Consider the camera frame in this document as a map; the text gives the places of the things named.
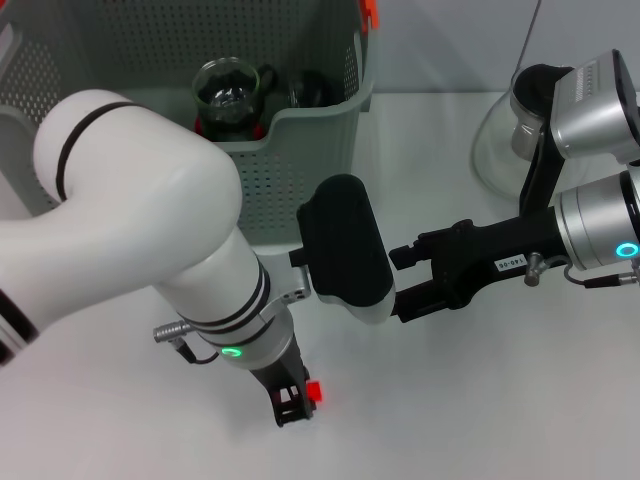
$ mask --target wall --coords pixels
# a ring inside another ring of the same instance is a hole
[[[502,91],[537,0],[377,0],[382,92]],[[640,2],[542,0],[525,63],[619,49],[640,86]]]

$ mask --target red connector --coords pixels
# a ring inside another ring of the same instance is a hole
[[[376,0],[360,0],[360,11],[362,12],[362,32],[369,31],[369,19],[374,30],[380,27],[380,17],[378,17],[378,6]]]

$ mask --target perforated basket wall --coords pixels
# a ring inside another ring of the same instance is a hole
[[[298,206],[322,180],[350,170],[358,115],[368,108],[375,32],[363,33],[359,5],[359,0],[8,0],[0,10],[0,32],[12,30],[4,50],[0,41],[0,106],[15,107],[38,125],[70,93],[105,88],[191,129],[196,110],[189,86],[209,60],[238,56],[256,66],[269,63],[283,83],[292,73],[318,70],[344,86],[344,103],[285,109],[273,117],[264,140],[220,144],[242,178],[239,225],[245,235],[253,243],[296,241]],[[26,182],[16,193],[34,214],[50,209],[31,159],[14,157],[0,153],[0,170],[10,183]],[[15,162],[28,166],[20,179],[11,173],[15,168],[6,168]]]

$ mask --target cable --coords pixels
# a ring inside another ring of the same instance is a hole
[[[202,360],[196,360],[193,363],[194,363],[194,365],[206,365],[207,363],[213,362],[219,356],[220,356],[220,354],[218,352],[216,352],[213,355],[211,355],[209,358],[204,358]]]
[[[567,257],[565,255],[557,255],[555,257],[551,257],[551,258],[545,260],[545,263],[547,265],[549,265],[550,267],[552,267],[554,263],[558,263],[558,262],[562,262],[562,263],[566,264],[566,266],[564,267],[564,278],[566,278],[568,281],[570,281],[574,285],[582,285],[582,286],[584,286],[584,282],[583,281],[578,280],[577,278],[573,278],[569,274],[569,270],[571,270],[573,268],[573,262],[571,261],[571,259],[569,257]]]
[[[516,71],[513,72],[513,76],[511,77],[511,83],[513,83],[513,79],[516,78],[520,67],[522,66],[522,60],[524,59],[525,53],[527,53],[527,47],[529,46],[529,40],[531,40],[531,34],[533,33],[533,27],[536,24],[536,20],[538,19],[538,12],[540,11],[540,6],[542,5],[542,0],[538,0],[536,4],[536,9],[533,12],[533,17],[531,18],[531,23],[529,24],[529,30],[527,31],[527,36],[524,39],[524,45],[522,45],[522,51],[520,52],[520,57],[518,58],[518,63],[516,64]]]

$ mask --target white tabletop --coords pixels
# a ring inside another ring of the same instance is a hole
[[[496,98],[374,98],[354,171],[387,249],[516,214],[469,170]],[[428,278],[424,264],[396,280]],[[2,372],[0,477],[636,480],[638,305],[634,287],[587,292],[560,271],[406,325],[367,327],[312,298],[293,314],[325,401],[312,421],[279,429],[248,372],[190,366],[155,345],[152,328],[176,316],[146,289],[59,322]]]

